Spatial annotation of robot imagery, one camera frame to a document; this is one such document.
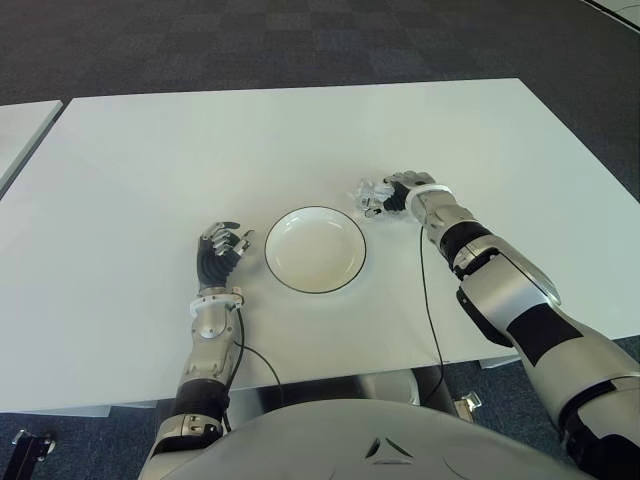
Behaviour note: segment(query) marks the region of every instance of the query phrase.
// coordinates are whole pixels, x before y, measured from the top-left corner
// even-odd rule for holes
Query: white table
[[[0,192],[60,107],[59,100],[0,106]]]
[[[408,168],[538,263],[568,314],[640,333],[640,208],[518,80],[76,99],[0,202],[0,410],[173,396],[196,239],[220,219],[258,232],[231,284],[248,345],[283,381],[435,364],[419,227],[363,219],[351,196]],[[269,227],[305,205],[345,211],[367,240],[363,271],[331,294],[288,290],[264,262]],[[465,316],[428,243],[425,263],[445,359],[511,353]],[[245,358],[237,388],[273,384]]]

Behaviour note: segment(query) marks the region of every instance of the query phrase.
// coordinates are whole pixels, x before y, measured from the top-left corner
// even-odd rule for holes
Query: silver metal arm
[[[229,406],[237,349],[232,348],[241,324],[236,311],[244,303],[240,289],[227,278],[250,245],[232,230],[238,224],[218,222],[198,240],[200,291],[189,305],[193,347],[180,379],[173,415],[159,428],[140,479],[159,479],[198,456],[222,437],[222,418]]]
[[[640,458],[640,367],[559,308],[549,278],[483,227],[426,173],[385,179],[388,210],[406,208],[461,280],[462,308],[492,342],[513,346],[578,466],[633,478]]]

